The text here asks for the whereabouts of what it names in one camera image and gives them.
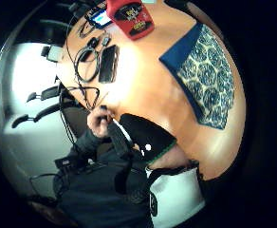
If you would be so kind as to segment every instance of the wooden desk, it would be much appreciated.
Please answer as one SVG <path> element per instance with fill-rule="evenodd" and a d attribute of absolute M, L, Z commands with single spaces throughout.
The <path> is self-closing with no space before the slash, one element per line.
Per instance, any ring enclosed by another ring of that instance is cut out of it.
<path fill-rule="evenodd" d="M 107 105 L 113 109 L 117 119 L 122 113 L 129 112 L 161 125 L 177 137 L 179 145 L 189 158 L 200 161 L 200 171 L 204 174 L 205 180 L 218 177 L 230 167 L 237 155 L 244 131 L 246 102 L 239 72 L 225 46 L 220 42 L 234 77 L 233 108 L 229 111 L 224 130 L 198 124 L 182 89 L 158 60 L 158 57 L 190 30 L 196 21 L 161 1 L 146 4 L 146 7 L 154 19 L 155 30 L 137 41 L 131 41 L 116 25 L 107 27 L 107 31 L 112 34 L 110 45 L 117 44 L 120 47 L 116 81 L 113 84 L 101 85 L 96 78 L 89 85 L 101 90 L 99 105 Z M 82 23 L 83 19 L 74 26 L 68 36 L 72 58 L 91 37 L 102 33 L 95 30 L 81 39 L 76 32 Z M 87 78 L 91 74 L 88 70 L 91 67 L 88 65 L 80 65 L 81 75 L 87 75 Z M 66 50 L 58 64 L 58 76 L 65 86 L 77 86 L 73 65 Z M 71 93 L 84 105 L 80 91 L 75 90 Z"/>

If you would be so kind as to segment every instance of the red container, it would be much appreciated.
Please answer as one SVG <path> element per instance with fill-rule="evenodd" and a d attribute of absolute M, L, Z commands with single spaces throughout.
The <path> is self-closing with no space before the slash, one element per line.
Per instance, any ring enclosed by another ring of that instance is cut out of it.
<path fill-rule="evenodd" d="M 150 33 L 155 24 L 140 0 L 107 0 L 106 13 L 132 40 Z"/>

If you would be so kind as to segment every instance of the device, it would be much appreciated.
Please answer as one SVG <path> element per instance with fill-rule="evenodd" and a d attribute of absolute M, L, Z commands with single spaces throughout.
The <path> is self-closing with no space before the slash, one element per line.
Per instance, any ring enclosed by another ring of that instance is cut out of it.
<path fill-rule="evenodd" d="M 92 37 L 88 43 L 87 43 L 87 47 L 90 47 L 90 48 L 96 48 L 97 45 L 99 44 L 100 42 L 100 39 L 96 38 L 96 37 Z M 81 62 L 84 62 L 86 61 L 86 59 L 89 57 L 89 55 L 91 54 L 92 50 L 88 50 L 86 51 L 80 58 L 80 61 Z"/>
<path fill-rule="evenodd" d="M 113 45 L 103 50 L 99 75 L 100 83 L 112 83 L 115 80 L 118 59 L 118 46 Z"/>
<path fill-rule="evenodd" d="M 111 19 L 107 16 L 104 9 L 100 9 L 89 18 L 90 23 L 95 26 L 96 29 L 102 29 L 112 23 Z"/>

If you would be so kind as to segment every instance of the hand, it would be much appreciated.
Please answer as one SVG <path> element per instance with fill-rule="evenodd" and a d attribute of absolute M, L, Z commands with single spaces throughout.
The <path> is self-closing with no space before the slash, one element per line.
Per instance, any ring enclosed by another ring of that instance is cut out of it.
<path fill-rule="evenodd" d="M 107 126 L 112 122 L 112 116 L 111 110 L 97 107 L 87 116 L 87 126 L 94 136 L 104 138 L 108 135 Z"/>

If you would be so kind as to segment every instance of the blue bandana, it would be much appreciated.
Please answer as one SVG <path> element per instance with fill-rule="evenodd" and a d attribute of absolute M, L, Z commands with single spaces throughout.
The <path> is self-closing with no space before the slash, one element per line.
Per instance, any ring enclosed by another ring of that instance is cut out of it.
<path fill-rule="evenodd" d="M 212 31 L 197 23 L 159 60 L 183 88 L 197 121 L 224 129 L 233 106 L 233 77 Z"/>

